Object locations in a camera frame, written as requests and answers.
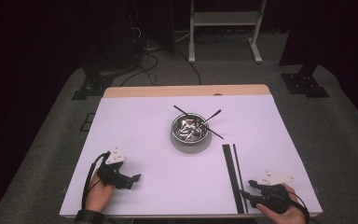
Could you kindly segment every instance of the wrist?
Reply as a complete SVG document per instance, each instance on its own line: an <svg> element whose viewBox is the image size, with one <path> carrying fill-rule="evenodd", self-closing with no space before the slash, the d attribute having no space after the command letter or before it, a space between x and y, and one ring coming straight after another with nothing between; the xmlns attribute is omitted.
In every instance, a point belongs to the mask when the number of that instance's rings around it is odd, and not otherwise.
<svg viewBox="0 0 358 224"><path fill-rule="evenodd" d="M75 221L103 224L104 214L92 210L80 210L77 212Z"/></svg>
<svg viewBox="0 0 358 224"><path fill-rule="evenodd" d="M88 210L88 211L91 211L91 212L96 212L96 213L101 213L103 211L103 209L100 208L100 207L87 205L87 204L86 204L86 207L84 209Z"/></svg>

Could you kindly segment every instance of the white shelf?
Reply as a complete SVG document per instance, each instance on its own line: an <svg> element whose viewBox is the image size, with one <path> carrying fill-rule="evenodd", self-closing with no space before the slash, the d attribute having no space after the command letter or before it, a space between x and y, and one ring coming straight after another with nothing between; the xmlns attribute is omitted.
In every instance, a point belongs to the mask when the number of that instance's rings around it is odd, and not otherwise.
<svg viewBox="0 0 358 224"><path fill-rule="evenodd" d="M194 26L255 25L257 11L195 12Z"/></svg>

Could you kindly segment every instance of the metal bowl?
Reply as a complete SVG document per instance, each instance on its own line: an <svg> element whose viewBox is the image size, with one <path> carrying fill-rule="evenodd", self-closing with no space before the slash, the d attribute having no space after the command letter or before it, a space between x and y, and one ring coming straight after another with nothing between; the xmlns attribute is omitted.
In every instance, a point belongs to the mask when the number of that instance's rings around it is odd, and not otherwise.
<svg viewBox="0 0 358 224"><path fill-rule="evenodd" d="M187 113L177 117L172 123L172 135L182 143L195 144L209 133L208 123L198 114Z"/></svg>

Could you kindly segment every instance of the wooden table edge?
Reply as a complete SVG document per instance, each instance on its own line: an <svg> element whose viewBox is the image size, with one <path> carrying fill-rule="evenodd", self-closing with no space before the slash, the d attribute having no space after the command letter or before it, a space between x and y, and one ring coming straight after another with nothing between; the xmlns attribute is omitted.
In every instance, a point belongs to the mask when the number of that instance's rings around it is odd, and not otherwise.
<svg viewBox="0 0 358 224"><path fill-rule="evenodd" d="M198 95L259 95L271 94L264 84L249 85L202 85L202 86L153 86L153 87L110 87L103 98L113 97L159 97Z"/></svg>

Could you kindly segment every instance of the metal stand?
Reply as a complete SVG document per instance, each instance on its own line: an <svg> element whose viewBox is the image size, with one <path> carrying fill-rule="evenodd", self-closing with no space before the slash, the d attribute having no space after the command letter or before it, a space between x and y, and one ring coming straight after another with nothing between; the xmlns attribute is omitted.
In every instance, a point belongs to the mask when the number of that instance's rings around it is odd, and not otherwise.
<svg viewBox="0 0 358 224"><path fill-rule="evenodd" d="M330 97L326 90L320 87L312 76L317 65L317 63L304 63L298 73L281 74L291 94L305 94L309 98Z"/></svg>
<svg viewBox="0 0 358 224"><path fill-rule="evenodd" d="M103 96L106 88L112 86L112 77L86 77L80 90L75 91L72 100L86 100L88 96Z"/></svg>
<svg viewBox="0 0 358 224"><path fill-rule="evenodd" d="M194 27L195 26L225 26L225 25L253 25L255 32L249 38L249 45L255 57L256 63L262 63L260 52L258 51L256 40L263 20L264 9L267 0L262 0L258 11L249 12L194 12L194 0L191 0L190 7L190 41L188 43L188 61L196 61L194 50Z"/></svg>

